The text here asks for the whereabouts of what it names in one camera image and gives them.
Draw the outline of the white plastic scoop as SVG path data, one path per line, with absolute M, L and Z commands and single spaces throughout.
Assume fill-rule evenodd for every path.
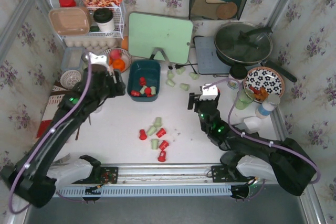
M 262 119 L 256 116 L 252 116 L 249 118 L 244 118 L 243 121 L 235 125 L 235 127 L 239 130 L 245 131 L 248 134 L 253 134 L 261 129 L 261 126 L 263 124 L 262 122 Z

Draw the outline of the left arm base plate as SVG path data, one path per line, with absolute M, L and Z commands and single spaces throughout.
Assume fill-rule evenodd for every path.
M 116 184 L 118 181 L 118 167 L 103 166 L 94 168 L 86 179 L 86 184 Z

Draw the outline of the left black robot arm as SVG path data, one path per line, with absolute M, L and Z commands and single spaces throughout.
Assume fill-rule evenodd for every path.
M 71 134 L 106 99 L 125 95 L 120 71 L 85 70 L 84 74 L 83 80 L 63 96 L 50 126 L 30 151 L 15 165 L 1 170 L 1 179 L 11 195 L 37 208 L 45 206 L 56 192 L 57 180 L 48 177 L 47 172 Z

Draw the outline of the teal plastic storage basket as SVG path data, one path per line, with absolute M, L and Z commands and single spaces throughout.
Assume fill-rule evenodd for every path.
M 161 67 L 155 60 L 137 60 L 131 64 L 127 94 L 135 102 L 153 102 L 160 90 Z

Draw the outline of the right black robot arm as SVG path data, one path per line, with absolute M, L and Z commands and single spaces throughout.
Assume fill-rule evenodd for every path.
M 271 141 L 258 133 L 239 133 L 236 127 L 221 119 L 218 102 L 218 97 L 202 100 L 199 94 L 190 93 L 187 108 L 198 114 L 201 130 L 224 151 L 220 162 L 227 167 L 229 175 L 235 181 L 244 177 L 243 172 L 238 170 L 238 163 L 245 156 L 253 156 L 270 165 L 282 189 L 301 196 L 317 172 L 303 148 L 289 137 L 284 141 Z

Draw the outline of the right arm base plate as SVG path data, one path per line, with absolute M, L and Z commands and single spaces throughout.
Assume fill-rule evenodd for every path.
M 228 168 L 226 165 L 212 166 L 211 174 L 214 183 L 246 183 L 253 179 L 253 177 L 243 176 L 236 168 Z

